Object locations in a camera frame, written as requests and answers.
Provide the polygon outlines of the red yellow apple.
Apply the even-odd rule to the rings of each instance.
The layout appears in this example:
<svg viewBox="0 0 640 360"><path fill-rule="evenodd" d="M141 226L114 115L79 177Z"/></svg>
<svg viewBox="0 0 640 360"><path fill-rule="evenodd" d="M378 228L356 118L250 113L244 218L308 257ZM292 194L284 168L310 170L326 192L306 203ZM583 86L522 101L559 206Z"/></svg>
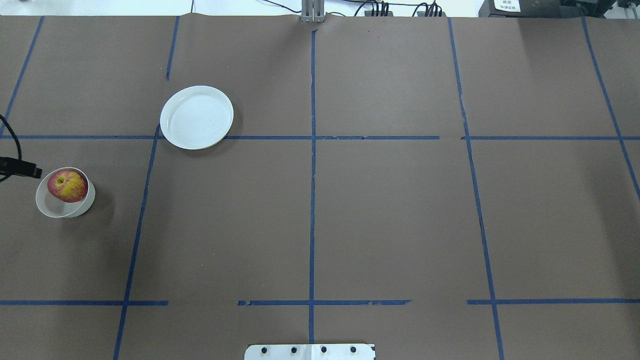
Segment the red yellow apple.
<svg viewBox="0 0 640 360"><path fill-rule="evenodd" d="M89 180L79 170L63 168L55 171L47 180L49 193L65 203L77 203L89 193Z"/></svg>

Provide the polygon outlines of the black box with label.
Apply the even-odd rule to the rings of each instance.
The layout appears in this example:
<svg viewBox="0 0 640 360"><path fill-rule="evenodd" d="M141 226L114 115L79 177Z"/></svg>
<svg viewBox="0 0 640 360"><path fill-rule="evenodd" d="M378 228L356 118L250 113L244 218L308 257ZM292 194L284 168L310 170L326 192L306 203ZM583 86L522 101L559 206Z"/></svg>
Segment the black box with label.
<svg viewBox="0 0 640 360"><path fill-rule="evenodd" d="M478 9L479 18L580 18L575 6L562 0L485 0Z"/></svg>

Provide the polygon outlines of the white bowl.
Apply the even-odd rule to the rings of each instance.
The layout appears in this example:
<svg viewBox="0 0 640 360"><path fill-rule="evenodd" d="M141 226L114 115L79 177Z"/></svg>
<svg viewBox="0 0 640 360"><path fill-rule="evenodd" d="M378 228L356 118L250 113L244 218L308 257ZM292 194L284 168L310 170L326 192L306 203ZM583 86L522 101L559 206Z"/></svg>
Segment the white bowl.
<svg viewBox="0 0 640 360"><path fill-rule="evenodd" d="M74 202L74 203L63 202L60 199L57 199L54 196L52 196L52 194L50 194L50 192L48 191L47 181L50 178L50 176L55 171L68 169L68 168L80 171L82 174L86 176L88 180L89 190L87 192L87 196L84 200L80 202ZM45 215L49 218L53 218L53 219L74 218L84 214L87 210L89 210L95 201L95 197L96 197L96 188L94 187L93 182L91 182L91 180L89 180L87 175L84 173L84 171L76 167L62 167L52 171L41 180L35 193L35 205L42 215Z"/></svg>

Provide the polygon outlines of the aluminium frame post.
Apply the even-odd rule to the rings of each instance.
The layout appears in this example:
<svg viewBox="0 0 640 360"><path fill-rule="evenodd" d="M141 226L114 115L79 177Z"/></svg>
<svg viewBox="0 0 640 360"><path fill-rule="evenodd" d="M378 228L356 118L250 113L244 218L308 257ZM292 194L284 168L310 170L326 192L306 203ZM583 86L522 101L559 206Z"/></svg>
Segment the aluminium frame post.
<svg viewBox="0 0 640 360"><path fill-rule="evenodd" d="M324 23L326 19L325 0L302 0L301 22L306 24Z"/></svg>

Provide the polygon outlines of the white round plate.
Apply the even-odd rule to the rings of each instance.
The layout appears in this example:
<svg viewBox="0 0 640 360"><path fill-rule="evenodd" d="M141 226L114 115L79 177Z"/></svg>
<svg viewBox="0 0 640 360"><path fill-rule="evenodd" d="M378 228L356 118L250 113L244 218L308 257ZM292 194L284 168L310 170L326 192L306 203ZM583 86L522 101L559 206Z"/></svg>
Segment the white round plate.
<svg viewBox="0 0 640 360"><path fill-rule="evenodd" d="M221 90L207 85L181 89L160 112L162 135L183 150L205 150L227 136L234 121L234 107Z"/></svg>

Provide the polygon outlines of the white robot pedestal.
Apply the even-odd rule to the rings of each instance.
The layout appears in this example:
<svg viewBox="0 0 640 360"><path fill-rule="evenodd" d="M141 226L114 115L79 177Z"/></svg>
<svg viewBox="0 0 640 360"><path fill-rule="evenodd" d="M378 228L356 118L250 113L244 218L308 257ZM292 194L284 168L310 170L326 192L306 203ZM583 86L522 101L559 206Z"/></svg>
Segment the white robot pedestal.
<svg viewBox="0 0 640 360"><path fill-rule="evenodd" d="M375 360L374 344L253 344L244 353L245 360Z"/></svg>

